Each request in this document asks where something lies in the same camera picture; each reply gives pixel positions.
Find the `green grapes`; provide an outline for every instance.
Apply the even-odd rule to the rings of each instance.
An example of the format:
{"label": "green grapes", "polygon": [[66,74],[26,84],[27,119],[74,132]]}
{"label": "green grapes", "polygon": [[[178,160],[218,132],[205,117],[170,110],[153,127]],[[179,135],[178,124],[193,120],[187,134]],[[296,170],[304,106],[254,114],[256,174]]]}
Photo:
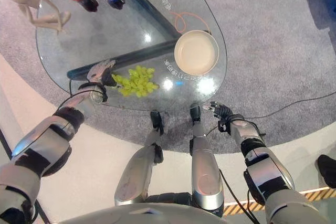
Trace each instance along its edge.
{"label": "green grapes", "polygon": [[153,93],[159,85],[154,84],[150,80],[153,78],[155,72],[154,68],[145,68],[136,66],[135,69],[129,69],[128,73],[130,78],[124,78],[118,74],[112,74],[112,78],[122,87],[118,91],[124,96],[136,95],[138,98],[146,97],[148,94]]}

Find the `glass table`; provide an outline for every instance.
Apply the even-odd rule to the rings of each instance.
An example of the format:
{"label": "glass table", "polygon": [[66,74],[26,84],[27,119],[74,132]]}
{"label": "glass table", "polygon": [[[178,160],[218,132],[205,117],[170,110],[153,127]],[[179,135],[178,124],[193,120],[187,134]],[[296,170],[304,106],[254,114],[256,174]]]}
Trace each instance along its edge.
{"label": "glass table", "polygon": [[[38,28],[36,41],[39,57],[51,79],[62,89],[76,90],[86,82],[96,63],[115,59],[112,72],[125,78],[137,65],[154,68],[152,82],[159,88],[146,97],[124,97],[116,89],[108,90],[109,106],[134,110],[180,111],[200,104],[222,85],[226,73],[226,47],[205,0],[125,0],[121,10],[99,3],[96,13],[85,11],[72,0],[51,0],[60,12],[71,12],[64,31]],[[52,13],[40,4],[39,15]],[[174,59],[179,37],[190,30],[209,32],[217,41],[219,59],[203,76],[183,72]]]}

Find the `caution tape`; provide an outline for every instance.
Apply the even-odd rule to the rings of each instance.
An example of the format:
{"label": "caution tape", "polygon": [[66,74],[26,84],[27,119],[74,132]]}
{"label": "caution tape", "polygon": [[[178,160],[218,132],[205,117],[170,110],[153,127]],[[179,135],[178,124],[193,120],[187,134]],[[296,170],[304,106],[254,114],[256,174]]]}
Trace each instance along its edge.
{"label": "caution tape", "polygon": [[[336,190],[331,189],[329,187],[323,187],[315,190],[302,191],[301,194],[304,195],[309,201],[318,201],[328,198],[335,198]],[[247,200],[241,201],[240,203],[247,210]],[[256,203],[254,200],[250,200],[249,208],[251,211],[265,210],[265,206]],[[236,202],[225,204],[224,216],[238,215],[242,213],[243,210]]]}

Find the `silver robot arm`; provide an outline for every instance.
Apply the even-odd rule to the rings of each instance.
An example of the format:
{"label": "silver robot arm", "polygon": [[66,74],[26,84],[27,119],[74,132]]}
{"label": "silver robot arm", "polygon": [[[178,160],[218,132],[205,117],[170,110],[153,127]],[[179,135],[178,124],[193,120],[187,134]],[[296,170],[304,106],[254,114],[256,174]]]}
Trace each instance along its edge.
{"label": "silver robot arm", "polygon": [[113,64],[106,61],[94,66],[88,75],[90,82],[23,137],[10,162],[0,167],[0,223],[31,222],[41,178],[65,165],[71,154],[69,141],[93,105],[107,99],[101,80]]}
{"label": "silver robot arm", "polygon": [[328,223],[303,195],[295,191],[291,175],[266,147],[255,123],[245,120],[242,115],[233,115],[231,109],[217,102],[204,108],[220,118],[219,131],[228,132],[239,146],[247,166],[245,181],[255,201],[265,205],[267,223]]}

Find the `black cable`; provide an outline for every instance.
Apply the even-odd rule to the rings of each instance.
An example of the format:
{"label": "black cable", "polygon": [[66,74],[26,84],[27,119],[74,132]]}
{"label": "black cable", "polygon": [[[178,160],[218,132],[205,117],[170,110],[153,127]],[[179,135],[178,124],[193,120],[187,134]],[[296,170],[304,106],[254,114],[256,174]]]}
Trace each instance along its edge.
{"label": "black cable", "polygon": [[207,133],[205,133],[205,136],[208,136],[213,130],[217,129],[217,126],[216,127],[213,127],[211,130],[209,130]]}
{"label": "black cable", "polygon": [[286,108],[288,108],[288,107],[290,107],[290,106],[292,106],[292,105],[294,105],[294,104],[297,104],[297,103],[300,103],[300,102],[307,102],[307,101],[314,101],[314,100],[323,99],[323,98],[332,96],[333,94],[336,94],[336,91],[334,91],[334,92],[332,92],[332,93],[330,93],[330,94],[326,94],[326,95],[321,96],[321,97],[310,98],[310,99],[303,99],[303,100],[299,100],[299,101],[296,101],[296,102],[292,102],[292,103],[290,103],[290,104],[288,104],[288,105],[282,107],[281,109],[279,109],[279,110],[277,110],[277,111],[274,111],[274,112],[272,112],[272,113],[270,113],[270,114],[268,114],[268,115],[255,116],[255,117],[252,117],[252,118],[246,118],[246,119],[260,119],[260,118],[267,118],[267,117],[269,117],[269,116],[271,116],[271,115],[274,115],[274,114],[280,112],[281,110],[284,110],[284,109],[286,109]]}
{"label": "black cable", "polygon": [[260,224],[259,221],[256,221],[247,211],[246,209],[241,205],[241,203],[239,202],[239,200],[237,199],[236,195],[233,193],[231,187],[229,186],[228,182],[226,181],[223,173],[222,173],[222,170],[219,169],[219,172],[221,173],[221,176],[223,178],[223,181],[225,183],[225,185],[227,186],[227,189],[229,189],[232,197],[235,199],[235,201],[237,202],[237,204],[239,205],[239,207],[243,210],[243,212],[246,214],[246,216],[254,223],[254,224]]}
{"label": "black cable", "polygon": [[29,222],[29,224],[33,224],[34,221],[37,219],[37,216],[38,216],[38,211],[37,211],[36,206],[35,206],[35,213],[34,213],[33,218],[31,219],[31,221]]}
{"label": "black cable", "polygon": [[250,209],[250,189],[247,190],[247,210],[252,216],[252,218],[254,218],[254,220],[259,223],[258,219],[255,217],[255,215],[252,213]]}
{"label": "black cable", "polygon": [[67,99],[65,99],[65,100],[61,103],[61,105],[57,108],[56,111],[58,111],[58,110],[59,110],[59,109],[60,109],[60,108],[61,108],[67,101],[69,101],[71,98],[73,98],[73,97],[75,97],[75,96],[77,96],[77,95],[79,95],[79,94],[86,93],[86,92],[97,92],[97,93],[100,93],[101,95],[104,95],[102,92],[97,91],[97,90],[86,90],[86,91],[78,92],[78,93],[74,94],[73,96],[68,97]]}
{"label": "black cable", "polygon": [[69,80],[69,91],[70,91],[70,97],[72,97],[72,88],[71,88],[71,82],[72,79]]}

